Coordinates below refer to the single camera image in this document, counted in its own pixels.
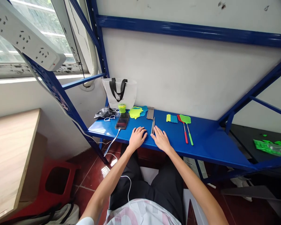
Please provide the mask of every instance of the hand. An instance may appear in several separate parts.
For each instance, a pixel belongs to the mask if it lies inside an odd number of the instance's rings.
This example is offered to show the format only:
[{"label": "hand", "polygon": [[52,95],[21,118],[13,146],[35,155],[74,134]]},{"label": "hand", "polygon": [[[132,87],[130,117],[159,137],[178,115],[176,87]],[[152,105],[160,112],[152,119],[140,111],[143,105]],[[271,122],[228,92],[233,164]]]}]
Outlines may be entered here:
[{"label": "hand", "polygon": [[167,155],[171,152],[174,151],[174,149],[172,148],[168,136],[166,135],[166,133],[163,131],[161,131],[157,126],[154,127],[154,134],[151,134],[151,137],[153,138],[153,140],[155,141],[155,144],[157,145],[157,147],[159,149],[161,149],[162,151],[164,151]]},{"label": "hand", "polygon": [[138,149],[144,143],[144,140],[146,139],[148,134],[147,132],[145,133],[145,131],[147,130],[144,129],[144,127],[138,127],[133,129],[129,140],[129,146],[133,149],[133,151]]}]

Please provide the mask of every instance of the white shirt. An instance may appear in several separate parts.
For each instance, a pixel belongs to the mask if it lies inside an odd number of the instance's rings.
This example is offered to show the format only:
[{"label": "white shirt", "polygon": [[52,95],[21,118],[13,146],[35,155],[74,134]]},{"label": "white shirt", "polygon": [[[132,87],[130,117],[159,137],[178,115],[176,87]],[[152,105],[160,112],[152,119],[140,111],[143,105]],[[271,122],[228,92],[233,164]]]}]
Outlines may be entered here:
[{"label": "white shirt", "polygon": [[[106,225],[181,225],[169,211],[147,199],[133,199],[107,215]],[[95,224],[91,217],[86,217],[77,225]]]}]

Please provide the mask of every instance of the power strip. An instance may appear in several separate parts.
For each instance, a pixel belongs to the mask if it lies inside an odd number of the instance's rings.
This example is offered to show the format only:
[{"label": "power strip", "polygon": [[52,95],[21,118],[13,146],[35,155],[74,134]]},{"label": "power strip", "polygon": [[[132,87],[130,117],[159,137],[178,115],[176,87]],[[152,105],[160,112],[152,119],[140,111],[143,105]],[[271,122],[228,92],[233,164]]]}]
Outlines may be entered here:
[{"label": "power strip", "polygon": [[65,55],[8,1],[0,0],[0,36],[48,71],[61,67]]}]

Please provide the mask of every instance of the white wall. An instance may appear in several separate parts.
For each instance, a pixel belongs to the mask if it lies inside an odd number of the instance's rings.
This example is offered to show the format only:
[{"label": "white wall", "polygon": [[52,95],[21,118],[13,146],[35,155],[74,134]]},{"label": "white wall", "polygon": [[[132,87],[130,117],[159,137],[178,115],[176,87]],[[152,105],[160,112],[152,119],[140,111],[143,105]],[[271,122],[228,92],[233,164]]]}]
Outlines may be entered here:
[{"label": "white wall", "polygon": [[[61,84],[66,84],[74,80],[77,78],[59,81]],[[106,95],[101,80],[95,81],[95,89],[91,92],[85,92],[79,87],[68,89],[66,92],[89,127],[95,121],[93,119],[95,113],[105,105]],[[73,122],[64,115],[57,103],[35,80],[0,84],[0,117],[34,108],[42,109],[38,132],[48,138],[49,156],[70,158],[90,148]]]},{"label": "white wall", "polygon": [[137,81],[136,105],[217,120],[281,59],[281,49],[103,30],[111,77]]},{"label": "white wall", "polygon": [[[98,10],[102,15],[281,34],[281,0],[222,2],[223,10],[213,0],[103,0]],[[103,38],[111,77],[137,81],[136,105],[213,120],[281,60],[277,48],[115,29],[103,29]],[[279,107],[281,80],[270,89],[259,97]],[[235,115],[233,123],[281,132],[281,115],[255,102]]]},{"label": "white wall", "polygon": [[[223,10],[220,1],[226,5]],[[101,15],[281,34],[281,0],[100,0],[97,4]]]},{"label": "white wall", "polygon": [[[257,97],[281,109],[281,77]],[[281,133],[281,115],[254,101],[235,114],[233,123]]]}]

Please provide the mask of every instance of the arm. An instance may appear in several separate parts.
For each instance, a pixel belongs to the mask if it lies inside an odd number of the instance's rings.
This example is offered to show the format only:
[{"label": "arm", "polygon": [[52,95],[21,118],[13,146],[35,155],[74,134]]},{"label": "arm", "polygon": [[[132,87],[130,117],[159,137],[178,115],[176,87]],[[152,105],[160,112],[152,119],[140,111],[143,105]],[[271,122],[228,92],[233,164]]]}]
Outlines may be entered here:
[{"label": "arm", "polygon": [[179,157],[176,151],[170,145],[166,133],[161,131],[157,126],[154,127],[155,135],[151,134],[155,144],[164,151],[172,160],[177,168],[188,189],[193,194],[201,206],[209,225],[221,224],[228,225],[224,212],[213,195],[209,192],[203,182],[197,175],[186,165]]},{"label": "arm", "polygon": [[146,130],[144,127],[133,129],[129,140],[129,146],[96,189],[80,220],[85,217],[91,217],[94,220],[94,224],[97,224],[97,220],[103,209],[103,206],[115,189],[128,160],[133,152],[142,145],[147,137],[147,133],[145,133],[143,136],[145,131]]}]

